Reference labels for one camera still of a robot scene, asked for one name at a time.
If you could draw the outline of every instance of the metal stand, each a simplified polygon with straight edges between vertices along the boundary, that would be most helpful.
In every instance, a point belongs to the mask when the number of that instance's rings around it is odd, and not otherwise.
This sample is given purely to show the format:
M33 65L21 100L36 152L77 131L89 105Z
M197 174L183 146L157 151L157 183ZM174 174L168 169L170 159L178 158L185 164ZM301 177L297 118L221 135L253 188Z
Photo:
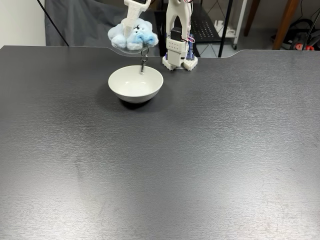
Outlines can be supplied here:
M237 50L237 44L238 44L238 40L239 40L241 26L242 26L242 23L244 21L244 15L245 15L245 11L246 11L247 2L248 2L248 0L243 0L243 2L242 2L242 7L241 7L240 17L239 17L239 21L238 21L238 26L236 27L236 32L235 32L235 36L234 36L234 40L233 40L233 46L232 47L233 47L234 50Z
M225 21L224 21L224 27L223 27L223 32L222 32L222 38L221 38L218 58L221 58L222 51L224 49L225 40L226 40L226 34L227 34L227 28L228 28L228 24L229 24L229 19L230 19L230 15L231 15L231 8L232 8L233 2L234 2L234 0L229 0L228 8L226 10L226 16L225 16Z

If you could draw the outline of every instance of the bowl rim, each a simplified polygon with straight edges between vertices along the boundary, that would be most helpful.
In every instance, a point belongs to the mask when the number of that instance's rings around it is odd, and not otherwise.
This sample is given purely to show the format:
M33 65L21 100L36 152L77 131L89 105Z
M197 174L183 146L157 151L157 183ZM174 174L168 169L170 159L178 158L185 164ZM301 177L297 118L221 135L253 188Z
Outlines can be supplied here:
M110 86L110 79L111 79L112 75L115 74L117 71L120 71L120 70L126 69L126 68L130 68L130 67L139 67L139 68L140 68L141 66L140 66L140 65L124 66L124 67L119 68L118 70L114 71L114 72L110 75L110 77L109 77L109 79L108 79L108 86L109 86L109 88L112 90L112 92L114 92L115 94L118 94L118 95L124 96L124 97L128 97L128 98L141 98L141 97L146 97L146 96L149 96L149 95L152 95L152 94L158 92L158 91L160 90L160 88L162 87L162 85L164 84L164 77L162 76L162 74L161 74L158 70L156 70L156 69L154 69L153 67L150 67L150 66L145 66L145 67L144 67L145 69L153 69L153 70L155 70L156 72L158 72L158 73L160 74L160 76L161 76L161 84L160 84L160 86L159 86L156 90L148 93L147 95L127 96L127 95L123 95L123 94L115 91L114 89L112 89L111 86Z

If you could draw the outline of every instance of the white wall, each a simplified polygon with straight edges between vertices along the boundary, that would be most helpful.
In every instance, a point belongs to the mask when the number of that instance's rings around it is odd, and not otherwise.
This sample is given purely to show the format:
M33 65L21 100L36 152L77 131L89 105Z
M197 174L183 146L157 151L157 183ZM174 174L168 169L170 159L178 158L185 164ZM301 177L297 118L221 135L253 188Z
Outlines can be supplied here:
M4 45L46 45L45 14L37 0L0 0L0 48Z

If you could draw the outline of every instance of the wooden table leg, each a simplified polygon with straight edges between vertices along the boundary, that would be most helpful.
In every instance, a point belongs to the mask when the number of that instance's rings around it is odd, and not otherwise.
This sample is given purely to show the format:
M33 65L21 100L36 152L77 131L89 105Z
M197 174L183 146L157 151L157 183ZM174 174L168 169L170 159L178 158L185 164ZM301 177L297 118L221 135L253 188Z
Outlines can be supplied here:
M292 17L294 16L298 4L300 0L288 0L285 6L284 13L282 15L282 20L280 23L280 26L278 28L278 31L276 33L275 41L273 44L273 50L279 50L281 48L281 45L285 39L285 36L287 34L288 28L291 24Z
M245 29L244 29L244 36L245 37L248 36L248 34L249 34L249 31L250 31L251 25L255 19L255 15L258 10L259 4L260 4L260 0L253 0L253 2L251 4L249 16L246 21L246 25L245 25Z

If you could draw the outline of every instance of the plush toy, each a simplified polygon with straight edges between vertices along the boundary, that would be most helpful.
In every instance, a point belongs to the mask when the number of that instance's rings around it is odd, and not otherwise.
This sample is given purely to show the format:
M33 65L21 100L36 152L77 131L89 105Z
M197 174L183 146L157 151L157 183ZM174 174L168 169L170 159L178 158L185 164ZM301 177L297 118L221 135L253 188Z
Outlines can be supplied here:
M138 18L134 23L131 34L126 39L123 21L108 32L111 44L115 48L134 51L142 49L143 46L154 47L158 44L158 36L152 32L152 24L150 22Z

